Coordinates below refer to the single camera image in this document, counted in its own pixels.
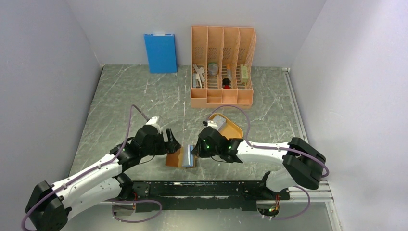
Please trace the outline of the brown leather card holder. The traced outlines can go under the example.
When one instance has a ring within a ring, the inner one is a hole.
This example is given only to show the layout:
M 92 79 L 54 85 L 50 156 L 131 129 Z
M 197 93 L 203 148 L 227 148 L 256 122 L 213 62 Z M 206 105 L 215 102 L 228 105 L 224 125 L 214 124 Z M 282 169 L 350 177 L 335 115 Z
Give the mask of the brown leather card holder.
M 165 165 L 182 169 L 195 168 L 196 156 L 192 154 L 193 149 L 194 145 L 188 145 L 181 147 L 173 154 L 167 154 Z

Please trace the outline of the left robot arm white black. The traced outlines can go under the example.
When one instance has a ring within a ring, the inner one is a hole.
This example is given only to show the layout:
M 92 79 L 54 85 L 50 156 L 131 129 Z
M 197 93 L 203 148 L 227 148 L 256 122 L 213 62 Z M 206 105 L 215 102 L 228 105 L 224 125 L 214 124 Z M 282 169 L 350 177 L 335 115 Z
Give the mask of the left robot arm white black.
M 124 173 L 146 156 L 173 154 L 181 144 L 172 131 L 144 125 L 134 137 L 115 146 L 102 159 L 58 182 L 37 184 L 26 205 L 21 228 L 29 219 L 38 231 L 59 231 L 82 211 L 106 200 L 127 200 L 133 182 Z

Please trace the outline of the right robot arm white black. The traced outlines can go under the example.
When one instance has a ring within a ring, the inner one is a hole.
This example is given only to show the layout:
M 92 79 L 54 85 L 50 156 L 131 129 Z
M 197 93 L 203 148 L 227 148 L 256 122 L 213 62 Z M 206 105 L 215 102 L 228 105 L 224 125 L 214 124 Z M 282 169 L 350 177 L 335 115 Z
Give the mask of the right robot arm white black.
M 267 163 L 279 170 L 268 173 L 260 185 L 260 194 L 272 199 L 285 188 L 301 186 L 309 190 L 319 188 L 322 178 L 329 173 L 326 158 L 301 138 L 289 142 L 259 143 L 242 138 L 226 138 L 212 127 L 204 128 L 191 153 L 198 158 L 219 156 L 227 163 Z

